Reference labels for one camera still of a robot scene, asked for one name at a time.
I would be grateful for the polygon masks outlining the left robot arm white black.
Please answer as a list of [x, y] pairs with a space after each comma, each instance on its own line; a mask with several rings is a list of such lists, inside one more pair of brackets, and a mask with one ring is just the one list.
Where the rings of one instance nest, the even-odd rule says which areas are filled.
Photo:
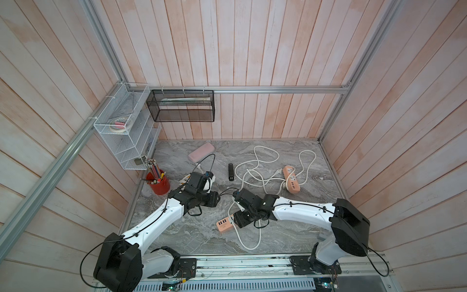
[[220, 201], [212, 190], [212, 172], [190, 174], [187, 182], [172, 190], [165, 202], [122, 235], [111, 233], [98, 245], [95, 280], [112, 292], [132, 292], [142, 279], [155, 275], [182, 279], [180, 254], [168, 246], [147, 253], [151, 244], [175, 221], [193, 208], [214, 208]]

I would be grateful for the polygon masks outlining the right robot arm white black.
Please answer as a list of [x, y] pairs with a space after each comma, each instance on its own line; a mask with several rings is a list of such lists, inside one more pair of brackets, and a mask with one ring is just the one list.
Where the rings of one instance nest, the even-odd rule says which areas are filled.
[[233, 222], [243, 228], [259, 220], [297, 221], [315, 225], [333, 234], [314, 247], [312, 260], [325, 266], [333, 265], [346, 255], [366, 257], [370, 221], [348, 200], [335, 203], [294, 201], [278, 195], [263, 198], [243, 189], [233, 193], [240, 210], [233, 214]]

